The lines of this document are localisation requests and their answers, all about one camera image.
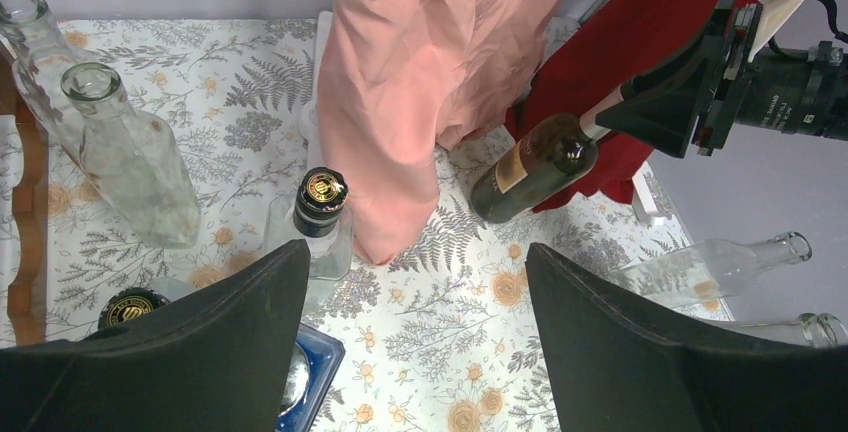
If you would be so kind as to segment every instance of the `red fabric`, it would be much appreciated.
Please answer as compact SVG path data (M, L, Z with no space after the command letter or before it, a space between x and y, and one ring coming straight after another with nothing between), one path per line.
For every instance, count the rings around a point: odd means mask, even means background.
M685 45L701 30L717 2L610 0L542 66L523 104L520 127L515 111L510 110L507 130L518 140L551 115L587 112L619 84ZM753 2L736 0L736 5ZM613 200L631 202L631 179L653 149L614 132L599 145L595 168L535 207L535 212L563 206L578 192L589 197L602 190Z

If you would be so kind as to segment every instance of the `floral tablecloth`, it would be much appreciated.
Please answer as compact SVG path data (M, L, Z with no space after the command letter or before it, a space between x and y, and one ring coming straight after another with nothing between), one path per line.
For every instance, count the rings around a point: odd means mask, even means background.
M204 211L195 248L145 247L51 147L47 333L79 339L122 288L163 275L205 286L258 258L270 200L305 172L295 117L311 94L315 22L70 21L62 29L122 74L134 106L171 124ZM555 20L549 52L570 33ZM483 223L466 191L512 143L501 128L450 153L437 149L442 196L421 240L391 265L355 263L304 318L347 349L313 430L559 430L527 290L529 244L549 244L601 275L688 244L650 174L669 219L661 227L638 224L630 207L603 196ZM18 146L13 126L0 124L2 310L20 255L8 203ZM726 318L718 303L686 312ZM8 323L0 343L14 344Z

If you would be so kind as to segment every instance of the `bottle label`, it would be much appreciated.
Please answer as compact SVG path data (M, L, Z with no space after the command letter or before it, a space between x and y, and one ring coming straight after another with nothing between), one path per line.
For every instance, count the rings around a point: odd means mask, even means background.
M528 137L518 141L495 166L495 185L505 194L509 189L518 185L530 172L536 168L533 157L533 147Z

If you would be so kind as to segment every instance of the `pink fabric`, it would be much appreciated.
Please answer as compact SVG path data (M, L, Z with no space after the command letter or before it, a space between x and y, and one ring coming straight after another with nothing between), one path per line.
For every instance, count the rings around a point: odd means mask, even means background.
M350 186L356 253L384 264L439 200L433 160L501 125L559 0L335 0L316 109Z

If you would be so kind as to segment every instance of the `black bottle cap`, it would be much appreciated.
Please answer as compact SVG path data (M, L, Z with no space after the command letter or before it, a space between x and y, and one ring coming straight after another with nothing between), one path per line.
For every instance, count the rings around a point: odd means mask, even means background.
M97 330L118 325L168 305L170 301L161 294L143 287L132 287L115 295L100 312Z
M342 174L326 167L310 170L300 183L297 211L304 220L332 224L347 200L347 184Z

